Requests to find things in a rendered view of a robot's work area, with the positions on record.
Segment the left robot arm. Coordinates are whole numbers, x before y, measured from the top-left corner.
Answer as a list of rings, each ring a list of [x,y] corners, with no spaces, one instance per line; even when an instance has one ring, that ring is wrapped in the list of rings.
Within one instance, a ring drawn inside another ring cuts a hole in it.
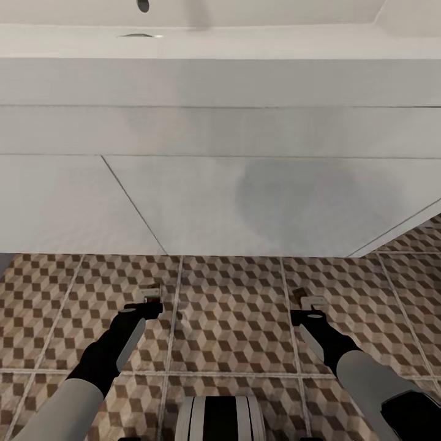
[[[162,288],[138,289],[113,319],[97,342],[90,344],[79,364],[47,403],[12,441],[85,441],[85,437],[135,346],[142,337],[146,319],[156,319],[163,304],[146,302],[164,295]]]

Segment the mousetrap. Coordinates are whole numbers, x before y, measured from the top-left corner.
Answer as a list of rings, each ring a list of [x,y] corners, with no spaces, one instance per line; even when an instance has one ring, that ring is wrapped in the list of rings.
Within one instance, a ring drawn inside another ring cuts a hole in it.
[[[293,295],[294,295],[294,297],[295,297],[295,299],[296,299],[300,309],[302,309],[301,297],[308,297],[306,292],[304,291],[304,288],[301,287],[301,288],[298,288],[296,290],[292,290],[292,293],[293,293]]]
[[[160,288],[160,282],[156,282],[154,284],[149,284],[147,286],[147,288]],[[157,298],[147,298],[146,302],[147,303],[149,303],[149,302],[159,302],[159,303],[161,303],[161,300],[160,300],[160,297],[157,297]]]

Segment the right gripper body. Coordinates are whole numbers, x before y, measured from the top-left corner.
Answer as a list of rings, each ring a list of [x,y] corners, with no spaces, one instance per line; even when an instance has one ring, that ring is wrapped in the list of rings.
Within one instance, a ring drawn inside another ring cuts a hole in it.
[[[322,312],[323,311],[319,311],[319,310],[311,310],[311,311],[294,311],[291,310],[290,314],[291,314],[291,323],[293,326],[299,326],[299,323],[301,321],[303,321],[303,316],[306,314],[318,314],[322,316]]]

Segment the robot trunk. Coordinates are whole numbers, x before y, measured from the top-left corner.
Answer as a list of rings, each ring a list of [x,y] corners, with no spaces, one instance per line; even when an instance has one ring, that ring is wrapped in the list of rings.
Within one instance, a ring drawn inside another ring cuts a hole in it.
[[[186,396],[175,441],[266,441],[255,396]]]

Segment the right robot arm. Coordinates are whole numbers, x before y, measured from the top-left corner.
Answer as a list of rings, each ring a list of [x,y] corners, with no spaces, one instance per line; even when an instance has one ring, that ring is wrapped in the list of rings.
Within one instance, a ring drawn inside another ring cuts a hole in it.
[[[322,296],[301,297],[291,310],[307,346],[347,390],[380,441],[441,441],[441,402],[372,359],[325,320]]]

